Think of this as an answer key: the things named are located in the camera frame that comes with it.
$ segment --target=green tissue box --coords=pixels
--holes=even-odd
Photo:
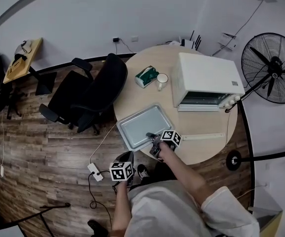
[[[153,66],[149,66],[135,76],[135,82],[141,87],[145,88],[153,80],[157,78],[159,72]]]

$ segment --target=white shirt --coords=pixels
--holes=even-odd
[[[137,187],[128,197],[132,219],[125,237],[259,236],[257,220],[227,187],[215,191],[200,209],[177,180]]]

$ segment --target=shoe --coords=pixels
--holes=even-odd
[[[141,180],[142,180],[144,177],[150,177],[147,168],[146,168],[145,165],[143,165],[143,164],[139,164],[139,165],[138,165],[138,167],[137,167],[137,172],[138,172],[138,175],[139,175],[139,177],[140,177]]]
[[[108,231],[95,220],[89,220],[88,226],[92,228],[95,236],[107,237]]]

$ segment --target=wooden desk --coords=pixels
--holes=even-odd
[[[218,154],[225,147],[226,140],[230,140],[237,123],[237,106],[230,113],[225,113],[224,109],[220,112],[178,112],[177,108],[173,107],[170,80],[162,91],[157,90],[155,82],[143,89],[134,80],[135,75],[150,65],[170,78],[170,71],[175,66],[180,52],[199,54],[182,46],[161,45],[147,48],[130,58],[126,63],[127,80],[114,102],[114,111],[117,120],[120,120],[158,102],[181,135],[227,134],[213,139],[182,141],[181,146],[176,149],[176,154],[186,164],[196,164]],[[150,149],[151,145],[141,151],[151,157]]]
[[[3,79],[3,83],[8,83],[8,82],[16,80],[16,79],[18,79],[20,77],[26,76],[30,72],[38,80],[38,84],[37,84],[35,95],[49,94],[49,93],[52,92],[57,72],[49,73],[49,74],[46,74],[46,75],[39,75],[31,67],[31,63],[34,60],[34,57],[35,57],[35,55],[36,55],[36,53],[37,53],[37,51],[38,51],[42,41],[43,41],[43,38],[32,40],[32,44],[31,44],[31,49],[32,50],[31,50],[30,53],[25,54],[27,59],[25,60],[25,66],[23,67],[23,69],[20,70],[11,79],[6,77],[7,73],[5,73],[5,77]],[[14,61],[14,59],[12,59],[10,65],[8,67],[8,70],[12,67],[13,61]]]

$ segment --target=baking tray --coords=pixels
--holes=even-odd
[[[174,130],[172,122],[159,103],[118,121],[116,125],[128,150],[133,152],[152,143],[146,133],[160,134],[164,130]]]

